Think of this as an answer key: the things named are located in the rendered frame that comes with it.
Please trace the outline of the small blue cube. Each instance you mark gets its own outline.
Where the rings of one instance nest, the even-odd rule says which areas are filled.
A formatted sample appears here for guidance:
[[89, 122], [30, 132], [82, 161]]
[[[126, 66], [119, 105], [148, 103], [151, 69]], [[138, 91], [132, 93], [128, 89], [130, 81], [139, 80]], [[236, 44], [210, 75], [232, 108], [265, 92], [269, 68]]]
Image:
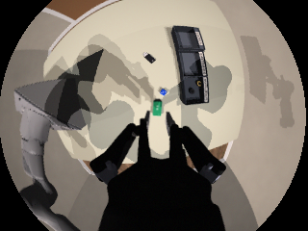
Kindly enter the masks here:
[[163, 90], [163, 89], [162, 89], [162, 90], [160, 91], [160, 94], [162, 94], [163, 96], [165, 96], [166, 93], [167, 93], [166, 90]]

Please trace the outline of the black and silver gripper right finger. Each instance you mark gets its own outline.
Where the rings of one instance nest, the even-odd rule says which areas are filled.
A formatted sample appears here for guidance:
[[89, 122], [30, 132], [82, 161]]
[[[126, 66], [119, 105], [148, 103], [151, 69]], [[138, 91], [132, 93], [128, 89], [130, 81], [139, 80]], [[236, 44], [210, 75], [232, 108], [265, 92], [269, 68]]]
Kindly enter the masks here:
[[166, 127], [169, 135], [169, 158], [172, 158], [173, 186], [184, 188], [191, 179], [185, 149], [197, 172], [214, 184], [226, 170], [225, 164], [212, 155], [190, 127], [180, 128], [174, 122], [170, 112], [167, 112]]

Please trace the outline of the black rack of bins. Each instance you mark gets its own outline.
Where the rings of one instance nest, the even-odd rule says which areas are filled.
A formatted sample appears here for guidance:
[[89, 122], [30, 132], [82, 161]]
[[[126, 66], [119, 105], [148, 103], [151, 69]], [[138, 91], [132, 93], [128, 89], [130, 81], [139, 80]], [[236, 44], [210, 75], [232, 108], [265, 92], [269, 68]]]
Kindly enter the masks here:
[[[179, 66], [183, 104], [209, 103], [206, 49], [199, 28], [173, 25], [171, 35]], [[197, 81], [201, 81], [202, 85], [198, 86]], [[190, 93], [190, 89], [194, 89], [194, 94]]]

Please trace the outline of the green nine-volt battery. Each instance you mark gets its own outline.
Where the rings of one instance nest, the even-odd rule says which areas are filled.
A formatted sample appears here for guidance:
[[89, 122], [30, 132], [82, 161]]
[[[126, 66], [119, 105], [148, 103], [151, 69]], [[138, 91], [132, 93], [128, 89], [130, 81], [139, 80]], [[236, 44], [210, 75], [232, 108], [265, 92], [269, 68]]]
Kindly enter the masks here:
[[153, 115], [161, 116], [162, 113], [162, 101], [154, 100], [153, 101]]

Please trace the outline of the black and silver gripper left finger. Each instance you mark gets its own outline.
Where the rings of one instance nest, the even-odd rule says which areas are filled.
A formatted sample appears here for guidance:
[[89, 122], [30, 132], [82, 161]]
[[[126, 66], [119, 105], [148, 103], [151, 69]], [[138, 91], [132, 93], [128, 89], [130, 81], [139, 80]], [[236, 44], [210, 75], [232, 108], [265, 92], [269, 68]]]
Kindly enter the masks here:
[[153, 186], [155, 176], [148, 139], [149, 122], [150, 111], [147, 111], [145, 118], [140, 119], [140, 125], [128, 124], [108, 149], [90, 162], [90, 167], [99, 181], [108, 186], [109, 181], [118, 175], [118, 170], [135, 138], [139, 137], [138, 185], [144, 189]]

